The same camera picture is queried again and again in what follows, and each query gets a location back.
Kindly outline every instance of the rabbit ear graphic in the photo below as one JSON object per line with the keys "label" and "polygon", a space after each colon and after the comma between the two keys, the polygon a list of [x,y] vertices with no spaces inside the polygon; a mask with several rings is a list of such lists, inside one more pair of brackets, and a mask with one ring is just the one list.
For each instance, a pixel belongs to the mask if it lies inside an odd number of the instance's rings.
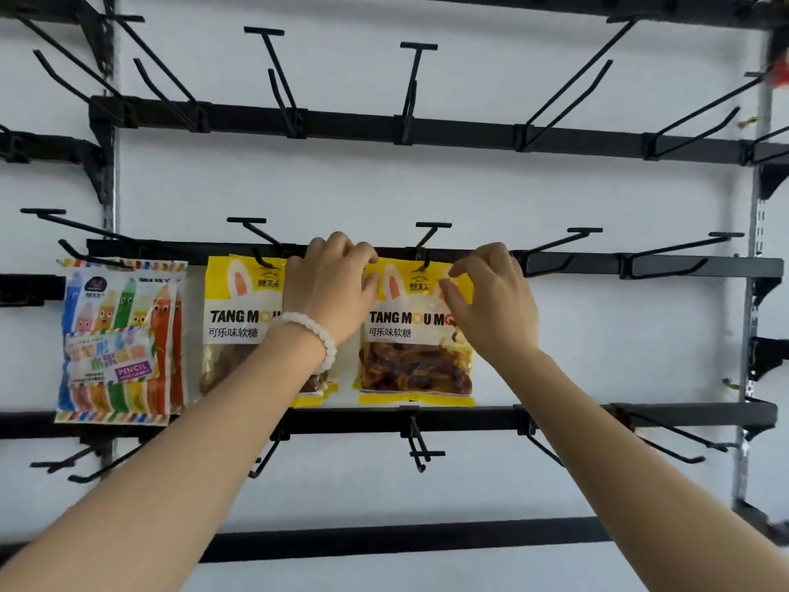
{"label": "rabbit ear graphic", "polygon": [[402,283],[397,268],[392,264],[387,264],[383,268],[383,292],[388,301],[394,301],[406,294],[406,285]]}
{"label": "rabbit ear graphic", "polygon": [[234,259],[227,269],[227,288],[231,291],[231,298],[244,297],[251,293],[251,277],[242,262]]}

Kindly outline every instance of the left hand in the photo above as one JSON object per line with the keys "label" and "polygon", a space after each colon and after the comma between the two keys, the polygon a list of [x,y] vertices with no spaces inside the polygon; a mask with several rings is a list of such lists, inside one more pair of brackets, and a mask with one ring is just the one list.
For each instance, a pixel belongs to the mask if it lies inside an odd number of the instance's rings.
{"label": "left hand", "polygon": [[378,261],[370,243],[354,245],[345,233],[314,238],[304,257],[291,257],[285,271],[282,311],[304,313],[339,345],[356,332],[378,294],[380,274],[363,278]]}

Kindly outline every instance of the white wall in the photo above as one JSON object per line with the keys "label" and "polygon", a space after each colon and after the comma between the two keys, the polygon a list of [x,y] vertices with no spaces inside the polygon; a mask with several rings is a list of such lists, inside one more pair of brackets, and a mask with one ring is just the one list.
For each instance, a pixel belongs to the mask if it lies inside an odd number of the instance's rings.
{"label": "white wall", "polygon": [[[399,43],[420,41],[438,43],[439,50],[423,56],[415,115],[502,123],[526,120],[618,29],[599,18],[409,0],[121,2],[122,12],[146,17],[135,28],[202,100],[275,104],[263,42],[242,30],[252,25],[285,29],[274,44],[301,107],[398,113],[413,58]],[[74,28],[45,28],[89,58]],[[122,91],[152,97],[132,62],[143,54],[125,34],[120,41]],[[99,90],[34,34],[2,21],[0,62],[7,78],[0,96],[7,115],[0,122],[90,139],[83,104],[46,76],[29,51],[33,47],[43,49],[82,90]],[[612,51],[615,64],[597,91],[563,125],[659,130],[741,84],[745,70],[758,68],[758,49],[756,34],[641,23]],[[150,60],[143,62],[168,95],[182,99]],[[539,123],[556,116],[592,78],[582,79]],[[740,103],[741,118],[755,113],[755,95]],[[734,105],[677,133],[700,132]],[[752,136],[750,129],[732,126],[721,136]],[[590,226],[605,232],[567,248],[633,252],[704,238],[711,230],[747,231],[749,224],[751,172],[730,166],[144,129],[124,131],[121,144],[121,231],[145,238],[253,242],[238,225],[224,222],[229,215],[252,215],[268,218],[271,234],[284,241],[306,242],[343,229],[375,245],[413,245],[421,235],[414,222],[446,220],[454,226],[435,236],[437,246],[473,248],[500,239],[512,248],[529,248],[560,238],[567,227]],[[3,165],[0,191],[0,237],[6,239],[0,242],[20,249],[5,254],[4,272],[57,271],[56,239],[81,244],[76,231],[19,216],[19,207],[63,207],[75,219],[100,222],[79,167]],[[778,209],[781,196],[779,190],[768,206],[771,231],[785,215]],[[766,255],[782,257],[788,248],[789,240],[778,241]],[[745,250],[741,240],[708,252]],[[201,268],[190,271],[191,303],[185,307],[192,381],[199,369],[201,278]],[[738,374],[742,281],[558,275],[536,280],[533,287],[544,347],[601,402],[735,399],[720,381]],[[767,334],[768,304],[779,292],[765,301],[763,335],[786,334],[785,328]],[[3,410],[54,406],[58,309],[49,304],[0,312],[0,369],[7,375],[0,391]],[[776,321],[787,319],[779,307],[771,311]],[[343,349],[344,387],[332,405],[355,403],[355,350],[353,344]],[[483,361],[475,365],[473,383],[480,404],[515,402]],[[767,379],[764,390],[766,395]],[[778,397],[780,391],[769,400]],[[701,431],[716,439],[734,436],[733,428]],[[671,434],[646,436],[681,452],[701,450]],[[785,486],[772,473],[782,465],[776,443],[781,436],[786,439],[779,428],[754,444],[751,497],[785,518]],[[418,474],[397,436],[295,437],[281,445],[262,478],[247,482],[222,529],[591,514],[567,473],[512,432],[426,438],[429,447],[448,456]],[[83,493],[63,476],[25,469],[29,461],[67,456],[74,447],[64,440],[0,442],[1,536],[34,534]],[[80,467],[92,468],[89,461]],[[729,456],[708,453],[706,463],[683,470],[728,502]],[[272,582],[289,590],[316,582],[325,590],[395,582],[441,590],[640,589],[611,544],[205,565],[185,589],[246,590]]]}

